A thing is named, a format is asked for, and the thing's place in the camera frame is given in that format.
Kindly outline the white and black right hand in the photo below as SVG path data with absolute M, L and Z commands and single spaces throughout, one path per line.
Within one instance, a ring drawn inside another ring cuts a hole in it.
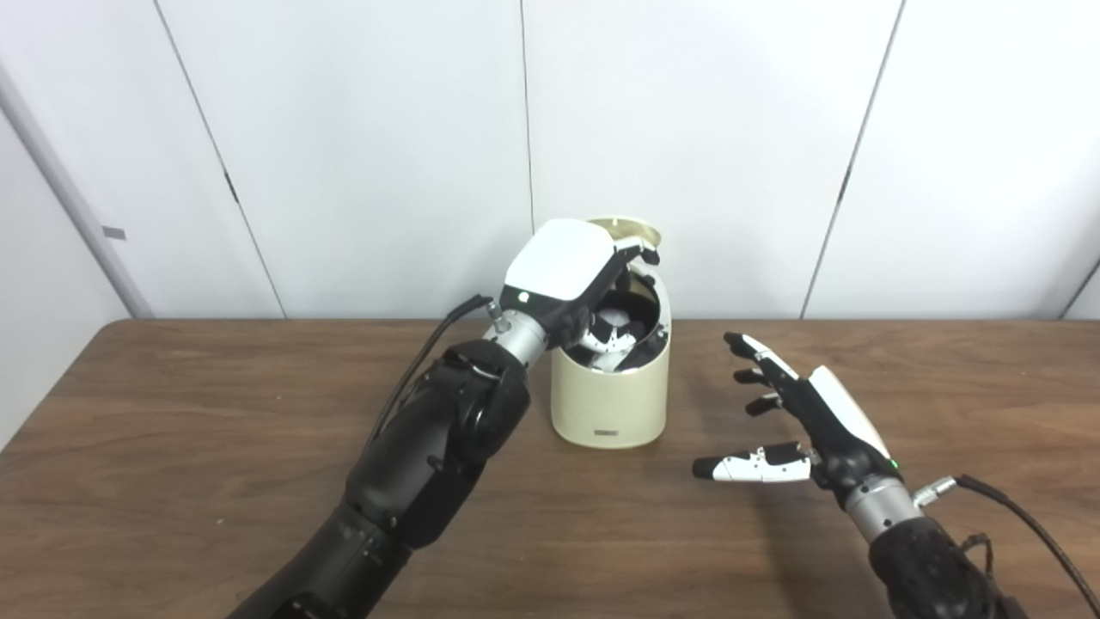
M 875 480 L 903 482 L 895 458 L 864 408 L 829 368 L 820 365 L 801 376 L 773 349 L 749 334 L 727 332 L 724 340 L 732 355 L 751 362 L 751 367 L 735 371 L 732 379 L 769 390 L 746 404 L 745 412 L 751 418 L 777 410 L 792 414 L 809 435 L 809 447 L 793 440 L 695 458 L 693 477 L 759 483 L 813 480 L 822 490 L 831 491 L 840 506 L 853 493 L 869 491 Z

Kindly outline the white and black left hand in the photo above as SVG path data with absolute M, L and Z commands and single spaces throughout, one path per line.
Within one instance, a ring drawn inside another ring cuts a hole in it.
M 602 222 L 554 219 L 531 236 L 505 274 L 503 314 L 491 340 L 519 364 L 560 349 L 602 375 L 645 365 L 661 301 L 648 267 L 660 263 L 649 232 L 616 234 Z

